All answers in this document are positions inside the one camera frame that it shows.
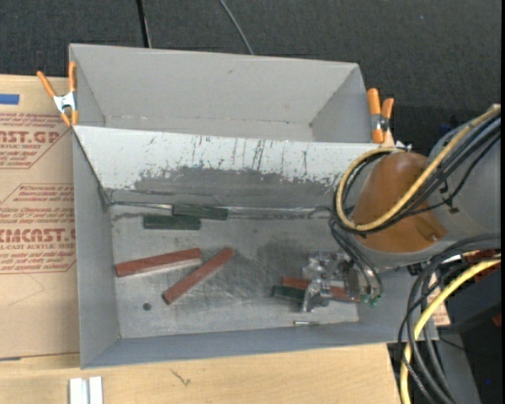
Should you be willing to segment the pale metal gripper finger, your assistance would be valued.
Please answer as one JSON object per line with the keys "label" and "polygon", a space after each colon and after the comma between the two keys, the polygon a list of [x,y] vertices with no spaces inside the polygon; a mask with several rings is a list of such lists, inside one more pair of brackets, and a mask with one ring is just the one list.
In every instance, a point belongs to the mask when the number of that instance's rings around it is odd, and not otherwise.
{"label": "pale metal gripper finger", "polygon": [[305,289],[302,312],[312,312],[317,306],[328,306],[332,299],[330,284],[325,280],[313,280]]}
{"label": "pale metal gripper finger", "polygon": [[334,279],[339,275],[341,258],[334,252],[311,255],[301,269],[303,279]]}

